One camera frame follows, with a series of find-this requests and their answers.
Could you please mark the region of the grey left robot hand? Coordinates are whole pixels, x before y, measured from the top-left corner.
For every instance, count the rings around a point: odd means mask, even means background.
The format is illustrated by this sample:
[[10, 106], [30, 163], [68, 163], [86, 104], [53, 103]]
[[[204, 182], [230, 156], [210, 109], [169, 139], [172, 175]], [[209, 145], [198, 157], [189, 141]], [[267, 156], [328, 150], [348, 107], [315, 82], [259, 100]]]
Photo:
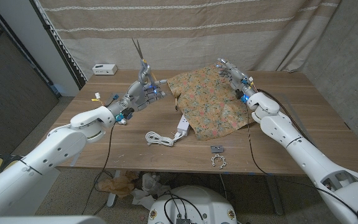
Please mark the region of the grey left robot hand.
[[163, 98], [165, 93], [160, 89], [160, 85], [166, 84], [167, 80], [156, 80], [149, 66], [142, 68], [135, 81], [127, 90], [127, 93], [117, 102], [107, 105], [107, 109], [112, 113], [116, 122], [122, 123], [124, 120], [131, 119], [134, 112], [138, 112], [147, 105]]

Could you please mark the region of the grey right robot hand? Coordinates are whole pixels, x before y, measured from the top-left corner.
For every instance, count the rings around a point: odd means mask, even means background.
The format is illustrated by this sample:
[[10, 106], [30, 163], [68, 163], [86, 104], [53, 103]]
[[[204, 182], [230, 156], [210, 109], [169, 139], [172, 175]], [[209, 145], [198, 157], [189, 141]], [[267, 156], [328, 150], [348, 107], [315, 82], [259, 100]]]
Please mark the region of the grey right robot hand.
[[218, 58], [218, 62], [216, 67], [219, 68], [219, 76], [227, 78], [231, 88], [235, 90], [236, 98], [246, 103], [255, 94], [249, 77], [242, 73], [233, 63], [223, 58]]

